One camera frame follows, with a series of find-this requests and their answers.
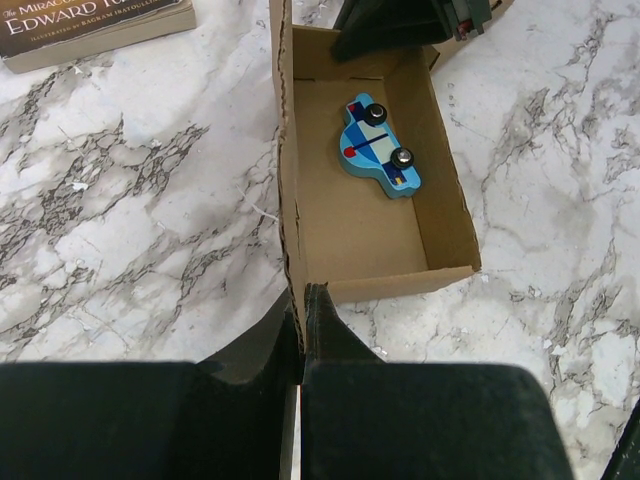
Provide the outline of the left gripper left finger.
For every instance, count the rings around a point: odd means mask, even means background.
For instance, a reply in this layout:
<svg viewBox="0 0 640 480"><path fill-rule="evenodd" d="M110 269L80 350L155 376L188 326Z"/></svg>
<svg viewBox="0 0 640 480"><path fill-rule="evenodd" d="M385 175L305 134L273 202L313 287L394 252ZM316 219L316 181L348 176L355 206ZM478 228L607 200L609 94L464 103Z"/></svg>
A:
<svg viewBox="0 0 640 480"><path fill-rule="evenodd" d="M213 377L206 421L220 476L289 479L301 373L290 294L199 366Z"/></svg>

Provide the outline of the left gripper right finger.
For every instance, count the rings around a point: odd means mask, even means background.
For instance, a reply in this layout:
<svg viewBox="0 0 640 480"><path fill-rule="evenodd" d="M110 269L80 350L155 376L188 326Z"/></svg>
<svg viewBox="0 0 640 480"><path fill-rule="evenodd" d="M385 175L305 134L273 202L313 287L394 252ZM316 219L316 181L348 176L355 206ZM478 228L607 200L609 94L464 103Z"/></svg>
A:
<svg viewBox="0 0 640 480"><path fill-rule="evenodd" d="M311 368L314 363L384 364L340 318L328 285L309 283L305 289L307 341L301 383L301 478L311 479Z"/></svg>

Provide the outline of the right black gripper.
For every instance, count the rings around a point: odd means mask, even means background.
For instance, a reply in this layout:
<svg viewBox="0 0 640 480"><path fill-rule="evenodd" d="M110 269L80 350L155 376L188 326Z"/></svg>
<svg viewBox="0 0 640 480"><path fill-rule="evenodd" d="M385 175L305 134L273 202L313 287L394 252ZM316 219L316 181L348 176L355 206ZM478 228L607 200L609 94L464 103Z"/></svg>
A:
<svg viewBox="0 0 640 480"><path fill-rule="evenodd" d="M331 47L346 62L377 51L442 43L470 20L481 30L491 18L489 0L350 0L343 3Z"/></svg>

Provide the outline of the small blue toy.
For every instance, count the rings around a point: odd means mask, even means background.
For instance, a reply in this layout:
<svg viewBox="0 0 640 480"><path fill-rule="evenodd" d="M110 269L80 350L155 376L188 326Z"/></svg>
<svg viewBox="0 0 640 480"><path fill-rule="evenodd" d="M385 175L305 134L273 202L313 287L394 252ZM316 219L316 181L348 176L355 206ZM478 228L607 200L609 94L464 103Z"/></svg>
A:
<svg viewBox="0 0 640 480"><path fill-rule="evenodd" d="M398 141L384 105L360 93L346 105L344 124L339 149L347 173L375 179L391 199L412 197L420 189L415 157Z"/></svg>

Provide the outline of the dark paperback book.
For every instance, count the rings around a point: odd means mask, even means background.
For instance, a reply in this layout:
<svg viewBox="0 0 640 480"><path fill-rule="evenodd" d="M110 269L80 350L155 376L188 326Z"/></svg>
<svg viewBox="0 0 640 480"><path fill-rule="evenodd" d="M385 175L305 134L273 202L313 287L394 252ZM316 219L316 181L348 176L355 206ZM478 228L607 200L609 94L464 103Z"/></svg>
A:
<svg viewBox="0 0 640 480"><path fill-rule="evenodd" d="M191 1L3 1L1 60L26 73L196 25Z"/></svg>

